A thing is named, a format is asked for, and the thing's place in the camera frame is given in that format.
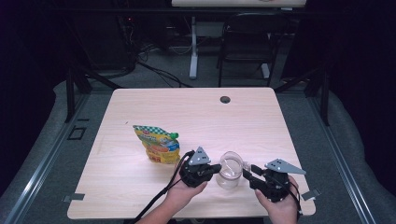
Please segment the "checkered pattern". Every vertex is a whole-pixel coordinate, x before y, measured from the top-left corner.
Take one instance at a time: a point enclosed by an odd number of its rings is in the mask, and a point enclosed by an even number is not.
[[[165,134],[165,135],[169,134],[166,131],[164,131],[163,129],[158,128],[158,127],[134,125],[134,128],[139,131],[148,131],[148,132],[156,133],[156,134]]]

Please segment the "hand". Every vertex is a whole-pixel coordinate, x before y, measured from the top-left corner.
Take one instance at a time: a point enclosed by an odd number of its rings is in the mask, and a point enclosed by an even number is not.
[[[172,204],[172,206],[174,206],[177,211],[184,208],[191,201],[191,199],[195,195],[201,193],[207,185],[207,182],[204,182],[196,188],[190,188],[183,181],[178,181],[179,179],[180,174],[177,172],[175,180],[172,183],[176,184],[168,190],[164,200],[165,203]]]
[[[289,175],[289,181],[298,188],[295,179]],[[297,189],[294,186],[290,187],[290,191],[296,195]],[[268,215],[274,224],[277,223],[297,223],[297,204],[291,195],[288,195],[284,200],[272,203],[270,202],[261,191],[255,190],[256,197],[260,204],[268,211]]]

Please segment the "table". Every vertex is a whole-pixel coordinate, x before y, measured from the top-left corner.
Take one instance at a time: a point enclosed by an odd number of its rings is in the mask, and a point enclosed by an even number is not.
[[[231,102],[222,103],[221,96]],[[179,133],[181,156],[201,146],[212,163],[231,150],[261,168],[277,158],[301,167],[270,88],[120,89],[111,97],[76,189],[84,198],[70,203],[70,218],[136,217],[169,182],[174,165],[149,161],[133,125]],[[301,193],[309,191],[303,175],[292,176]],[[301,206],[305,215],[316,211],[313,201]],[[263,216],[246,179],[225,190],[213,176],[174,218]]]
[[[281,7],[291,9],[292,7],[304,7],[306,0],[172,0],[173,7]],[[196,41],[195,17],[191,19],[191,65],[190,79],[197,78],[198,53]],[[268,65],[262,66],[263,77],[269,77]]]

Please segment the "chair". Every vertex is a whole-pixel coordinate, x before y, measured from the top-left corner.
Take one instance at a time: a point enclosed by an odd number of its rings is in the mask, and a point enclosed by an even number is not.
[[[270,75],[267,86],[270,86],[279,43],[287,31],[289,20],[278,13],[239,13],[231,16],[223,26],[219,51],[219,87],[223,63],[269,63]]]

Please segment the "transparent cup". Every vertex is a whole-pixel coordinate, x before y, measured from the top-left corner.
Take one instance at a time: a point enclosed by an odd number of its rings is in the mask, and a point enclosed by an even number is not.
[[[248,163],[233,151],[228,151],[221,156],[219,164],[221,170],[216,176],[219,186],[224,189],[234,189],[238,186],[242,169],[249,169]]]

